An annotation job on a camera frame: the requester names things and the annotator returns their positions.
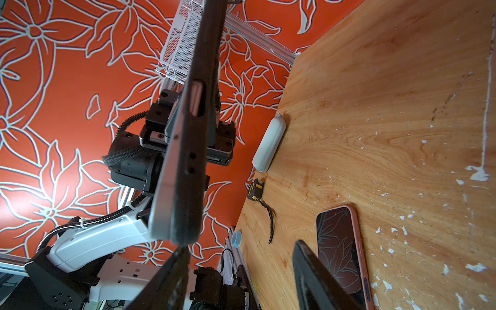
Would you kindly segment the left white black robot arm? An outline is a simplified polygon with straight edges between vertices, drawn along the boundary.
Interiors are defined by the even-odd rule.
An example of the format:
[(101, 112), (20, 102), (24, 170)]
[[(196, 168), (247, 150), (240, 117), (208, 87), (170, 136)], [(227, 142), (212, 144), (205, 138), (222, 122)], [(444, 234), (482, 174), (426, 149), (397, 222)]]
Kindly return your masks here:
[(109, 294), (135, 297), (152, 267), (116, 260), (116, 251), (157, 240), (187, 247), (198, 240), (209, 186), (205, 167), (228, 165), (235, 145), (235, 126), (218, 119), (219, 92), (207, 99), (209, 117), (189, 111), (202, 99), (169, 92), (121, 124), (103, 162), (115, 182), (140, 194), (114, 213), (73, 218), (42, 239), (25, 269), (46, 305), (76, 309)]

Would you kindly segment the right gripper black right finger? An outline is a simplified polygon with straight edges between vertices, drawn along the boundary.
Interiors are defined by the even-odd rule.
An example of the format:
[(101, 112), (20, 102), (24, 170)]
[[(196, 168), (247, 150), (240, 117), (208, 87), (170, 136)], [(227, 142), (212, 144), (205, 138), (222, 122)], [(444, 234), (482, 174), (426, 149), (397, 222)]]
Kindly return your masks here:
[(293, 249), (293, 270), (300, 309), (364, 309), (341, 287), (303, 240)]

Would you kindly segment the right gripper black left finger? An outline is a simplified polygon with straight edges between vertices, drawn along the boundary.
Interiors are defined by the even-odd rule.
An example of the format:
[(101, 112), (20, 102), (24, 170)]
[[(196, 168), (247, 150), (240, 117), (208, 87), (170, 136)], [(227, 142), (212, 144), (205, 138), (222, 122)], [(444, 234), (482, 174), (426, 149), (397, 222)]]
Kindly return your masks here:
[(191, 254), (178, 247), (127, 309), (183, 309)]

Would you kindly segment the black phone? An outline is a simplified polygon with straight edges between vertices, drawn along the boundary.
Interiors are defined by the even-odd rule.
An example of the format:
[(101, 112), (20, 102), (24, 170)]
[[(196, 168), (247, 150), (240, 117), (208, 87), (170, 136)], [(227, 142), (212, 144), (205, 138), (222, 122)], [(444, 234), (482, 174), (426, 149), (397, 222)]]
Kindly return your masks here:
[(319, 213), (316, 235), (319, 260), (333, 278), (363, 309), (374, 309), (355, 209), (342, 205)]
[[(182, 95), (183, 112), (193, 120), (203, 121), (204, 84), (190, 81)], [(204, 201), (206, 160), (200, 151), (191, 159), (182, 154), (183, 145), (169, 146), (154, 194), (149, 217), (149, 232), (157, 240), (169, 240), (174, 245), (195, 243), (200, 235)]]

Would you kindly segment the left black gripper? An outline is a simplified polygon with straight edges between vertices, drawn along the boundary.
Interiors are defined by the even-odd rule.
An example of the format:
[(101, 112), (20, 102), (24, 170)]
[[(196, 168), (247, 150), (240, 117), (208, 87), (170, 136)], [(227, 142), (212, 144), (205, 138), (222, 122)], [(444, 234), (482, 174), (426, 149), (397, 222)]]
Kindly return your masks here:
[(145, 125), (139, 134), (139, 144), (157, 152), (167, 152), (169, 146), (183, 145), (182, 154), (195, 151), (209, 163), (228, 166), (233, 158), (236, 129), (233, 122), (220, 121), (220, 92), (214, 92), (212, 113), (203, 121), (193, 120), (183, 112), (181, 94), (161, 91), (156, 103), (145, 114)]

